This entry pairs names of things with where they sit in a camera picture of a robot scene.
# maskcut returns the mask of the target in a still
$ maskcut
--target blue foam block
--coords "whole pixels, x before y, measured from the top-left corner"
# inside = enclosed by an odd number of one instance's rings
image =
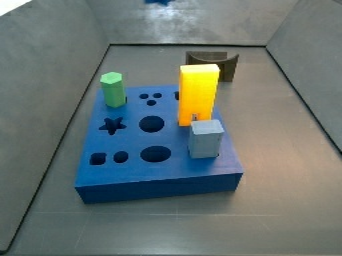
[[[84,203],[236,189],[243,169],[224,126],[219,156],[189,157],[189,127],[177,126],[177,88],[125,88],[119,108],[105,106],[97,91],[74,181]],[[216,107],[212,118],[221,121]]]

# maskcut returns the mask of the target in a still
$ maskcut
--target gray block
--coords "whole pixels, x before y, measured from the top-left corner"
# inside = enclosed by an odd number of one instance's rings
[[[298,0],[88,0],[112,44],[264,46]]]
[[[300,0],[267,50],[342,150],[342,5]]]
[[[224,130],[219,120],[192,121],[188,152],[191,158],[216,157]]]
[[[84,0],[0,17],[0,251],[8,249],[108,42]]]

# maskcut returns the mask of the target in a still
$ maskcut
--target green block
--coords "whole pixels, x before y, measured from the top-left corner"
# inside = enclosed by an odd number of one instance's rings
[[[113,108],[123,106],[125,104],[123,75],[109,72],[101,75],[100,83],[105,105]]]

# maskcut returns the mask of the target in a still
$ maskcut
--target yellow rectangular block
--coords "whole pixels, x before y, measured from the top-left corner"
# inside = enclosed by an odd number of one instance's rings
[[[219,79],[216,64],[180,66],[179,75],[179,126],[196,120],[209,120]]]

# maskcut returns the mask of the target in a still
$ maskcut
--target gray floor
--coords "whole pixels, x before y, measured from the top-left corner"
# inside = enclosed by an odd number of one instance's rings
[[[84,205],[73,179],[100,74],[177,83],[187,50],[240,54],[217,105],[245,173],[235,193]],[[342,161],[264,48],[112,47],[9,255],[342,254]]]
[[[112,44],[265,45],[298,0],[88,0]]]

